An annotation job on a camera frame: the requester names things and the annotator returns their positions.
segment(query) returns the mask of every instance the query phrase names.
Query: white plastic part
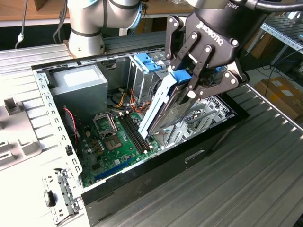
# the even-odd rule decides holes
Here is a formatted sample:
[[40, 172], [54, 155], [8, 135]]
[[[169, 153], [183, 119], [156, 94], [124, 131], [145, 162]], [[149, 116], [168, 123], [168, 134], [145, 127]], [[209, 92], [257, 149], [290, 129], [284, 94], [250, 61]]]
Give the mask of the white plastic part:
[[188, 97], [190, 98], [195, 98], [196, 97], [196, 94], [194, 91], [189, 91], [188, 94], [187, 94]]
[[14, 160], [15, 158], [10, 150], [0, 154], [0, 165], [7, 164]]
[[21, 143], [21, 141], [18, 139], [18, 145], [21, 148], [24, 155], [30, 155], [36, 150], [36, 145], [33, 141]]
[[138, 3], [138, 0], [112, 0], [112, 1], [121, 6], [133, 6]]
[[10, 149], [10, 144], [7, 141], [0, 141], [0, 152], [4, 152]]
[[3, 102], [8, 115], [13, 115], [21, 112], [20, 105], [15, 101], [14, 98], [4, 99]]
[[192, 6], [196, 6], [198, 3], [198, 0], [186, 0], [188, 2], [188, 4], [192, 5]]
[[24, 39], [24, 34], [22, 34], [22, 33], [20, 33], [19, 35], [18, 35], [18, 42], [20, 43], [20, 42], [22, 42], [23, 41], [23, 39]]

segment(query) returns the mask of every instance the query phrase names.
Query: screw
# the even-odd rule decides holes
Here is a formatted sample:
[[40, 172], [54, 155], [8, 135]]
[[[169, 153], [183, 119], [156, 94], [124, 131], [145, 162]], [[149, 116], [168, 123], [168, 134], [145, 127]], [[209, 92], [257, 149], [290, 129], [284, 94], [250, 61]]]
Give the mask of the screw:
[[232, 45], [233, 46], [237, 46], [239, 43], [238, 43], [238, 41], [236, 40], [236, 39], [234, 39], [233, 41], [232, 41]]

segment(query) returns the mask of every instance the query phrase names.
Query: white cable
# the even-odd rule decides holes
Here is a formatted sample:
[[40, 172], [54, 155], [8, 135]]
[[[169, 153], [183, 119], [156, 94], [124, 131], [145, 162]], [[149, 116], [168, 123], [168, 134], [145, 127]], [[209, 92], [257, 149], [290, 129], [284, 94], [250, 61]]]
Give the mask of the white cable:
[[27, 2], [28, 2], [28, 0], [25, 0], [21, 32], [20, 32], [20, 34], [19, 34], [18, 37], [17, 37], [17, 43], [16, 43], [16, 45], [15, 45], [15, 49], [17, 49], [18, 44], [19, 44], [20, 42], [22, 42], [23, 39], [24, 39], [24, 24], [25, 24], [25, 15], [26, 15], [26, 13], [27, 13]]

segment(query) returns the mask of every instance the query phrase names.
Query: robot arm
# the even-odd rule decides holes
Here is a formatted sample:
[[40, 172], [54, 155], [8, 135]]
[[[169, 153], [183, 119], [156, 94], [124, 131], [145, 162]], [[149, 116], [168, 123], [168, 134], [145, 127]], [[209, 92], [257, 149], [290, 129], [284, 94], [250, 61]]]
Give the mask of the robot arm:
[[77, 57], [102, 53], [101, 27], [135, 28], [141, 0], [68, 0], [71, 18], [69, 49]]
[[[190, 16], [168, 18], [165, 55], [171, 60], [170, 73], [140, 125], [144, 138], [181, 121], [197, 99], [247, 83], [237, 56], [268, 13], [303, 10], [303, 4], [277, 3], [281, 0], [187, 1], [195, 7]], [[210, 84], [210, 75], [221, 66], [227, 70]]]

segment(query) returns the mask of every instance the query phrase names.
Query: blue bracket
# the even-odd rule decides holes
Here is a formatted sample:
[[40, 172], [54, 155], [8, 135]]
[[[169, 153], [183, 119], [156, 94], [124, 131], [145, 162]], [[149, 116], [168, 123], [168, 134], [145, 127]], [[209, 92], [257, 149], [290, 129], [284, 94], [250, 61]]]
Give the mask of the blue bracket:
[[155, 72], [162, 69], [146, 53], [135, 54], [134, 58], [146, 72]]
[[217, 68], [215, 68], [215, 73], [217, 73], [217, 72], [224, 72], [224, 71], [226, 71], [227, 70], [227, 66], [220, 66], [220, 67], [217, 67]]
[[171, 74], [179, 84], [187, 82], [191, 79], [191, 76], [188, 72], [186, 72], [186, 70], [177, 70], [172, 72]]

